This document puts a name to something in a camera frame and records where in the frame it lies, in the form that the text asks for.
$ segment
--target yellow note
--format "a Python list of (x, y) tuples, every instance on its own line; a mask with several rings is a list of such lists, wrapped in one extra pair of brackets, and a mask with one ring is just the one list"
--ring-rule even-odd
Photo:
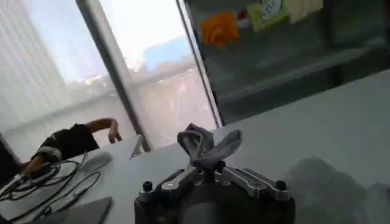
[(322, 0), (284, 0), (290, 23), (294, 24), (322, 9)]

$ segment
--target mouse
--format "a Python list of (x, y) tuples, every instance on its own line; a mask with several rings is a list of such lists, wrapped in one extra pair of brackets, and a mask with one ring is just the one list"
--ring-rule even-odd
[(101, 152), (97, 155), (94, 155), (91, 159), (85, 162), (81, 168), (81, 171), (86, 173), (97, 171), (107, 165), (111, 160), (111, 154), (108, 152)]

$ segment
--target black cable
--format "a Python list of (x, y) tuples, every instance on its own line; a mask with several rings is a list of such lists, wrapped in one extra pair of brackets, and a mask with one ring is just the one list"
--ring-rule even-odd
[[(76, 190), (82, 183), (84, 183), (86, 180), (88, 180), (89, 178), (91, 178), (92, 176), (94, 175), (97, 175), (96, 179), (86, 188), (82, 189), (78, 194), (76, 194), (74, 196), (74, 198), (69, 201), (66, 205), (64, 205), (63, 207), (59, 208), (58, 210), (56, 211), (52, 211), (52, 208), (51, 206), (64, 199), (65, 197), (67, 197), (71, 192), (73, 192), (74, 190)], [(98, 182), (98, 180), (100, 179), (100, 176), (101, 176), (101, 173), (100, 171), (96, 171), (96, 172), (93, 172), (91, 174), (89, 174), (87, 177), (85, 177), (84, 179), (82, 179), (81, 181), (79, 181), (75, 186), (73, 186), (68, 192), (66, 192), (65, 194), (63, 194), (61, 197), (55, 199), (54, 201), (50, 202), (50, 204), (46, 205), (35, 217), (33, 220), (36, 220), (36, 219), (39, 219), (41, 218), (42, 216), (47, 216), (47, 215), (50, 215), (52, 213), (55, 213), (55, 212), (60, 212), (60, 211), (64, 211), (64, 210), (67, 210), (69, 209), (71, 206), (73, 206), (74, 204), (76, 204), (79, 199), (81, 198), (81, 196), (83, 196), (87, 191), (89, 191), (91, 189), (91, 187), (93, 187), (96, 182)]]
[(46, 204), (47, 202), (49, 202), (53, 198), (55, 198), (70, 183), (70, 181), (74, 178), (76, 173), (79, 171), (80, 167), (84, 164), (84, 161), (85, 161), (86, 157), (87, 157), (87, 152), (84, 152), (83, 160), (81, 161), (81, 163), (79, 163), (79, 165), (76, 167), (76, 169), (72, 172), (72, 175), (65, 181), (65, 183), (60, 187), (60, 189), (58, 189), (50, 197), (48, 197), (47, 199), (41, 201), (39, 204), (37, 204), (33, 208), (30, 208), (29, 210), (27, 210), (25, 213), (22, 213), (22, 214), (20, 214), (20, 215), (18, 215), (16, 217), (10, 219), (10, 222), (13, 223), (15, 221), (18, 221), (18, 220), (24, 218), (25, 216), (29, 215), (31, 212), (34, 212), (39, 207), (41, 207), (42, 205)]
[[(72, 170), (72, 172), (70, 172), (69, 174), (64, 175), (62, 177), (54, 178), (54, 175), (59, 172), (60, 166), (62, 164), (67, 164), (67, 163), (75, 164), (75, 168)], [(33, 180), (28, 180), (29, 185), (27, 185), (27, 186), (13, 186), (11, 184), (11, 186), (9, 186), (8, 189), (6, 189), (6, 191), (4, 192), (4, 193), (6, 193), (6, 195), (8, 195), (8, 197), (2, 196), (2, 197), (0, 197), (0, 201), (4, 201), (4, 200), (17, 201), (17, 200), (25, 198), (28, 195), (34, 193), (36, 190), (40, 189), (41, 187), (48, 187), (48, 186), (53, 186), (53, 185), (59, 184), (65, 180), (67, 180), (68, 178), (70, 178), (72, 175), (74, 175), (76, 173), (76, 169), (77, 169), (77, 166), (79, 164), (80, 163), (78, 163), (76, 161), (70, 161), (70, 160), (61, 161), (61, 162), (58, 162), (55, 164), (45, 164), (41, 167), (41, 169), (46, 168), (46, 166), (49, 166), (52, 169), (56, 169), (56, 171), (53, 173), (54, 175), (51, 175), (47, 178), (44, 178), (43, 180), (40, 180), (38, 182), (34, 182)], [(56, 179), (58, 179), (58, 180), (55, 182), (48, 183), (51, 180), (56, 180)], [(19, 196), (13, 195), (14, 192), (25, 192), (28, 190), (31, 190), (31, 191), (29, 191), (23, 195), (19, 195)]]

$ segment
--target person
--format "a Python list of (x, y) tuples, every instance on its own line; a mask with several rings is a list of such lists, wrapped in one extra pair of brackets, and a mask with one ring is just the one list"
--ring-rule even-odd
[(86, 124), (74, 124), (70, 129), (63, 129), (50, 135), (39, 147), (31, 160), (25, 165), (24, 172), (30, 174), (44, 163), (54, 163), (66, 160), (84, 152), (99, 148), (93, 133), (108, 129), (108, 139), (111, 144), (122, 141), (118, 122), (114, 118), (102, 118)]

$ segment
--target laptop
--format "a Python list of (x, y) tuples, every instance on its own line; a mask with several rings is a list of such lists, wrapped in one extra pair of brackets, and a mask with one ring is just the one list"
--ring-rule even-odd
[(112, 201), (111, 197), (105, 197), (25, 224), (101, 224)]

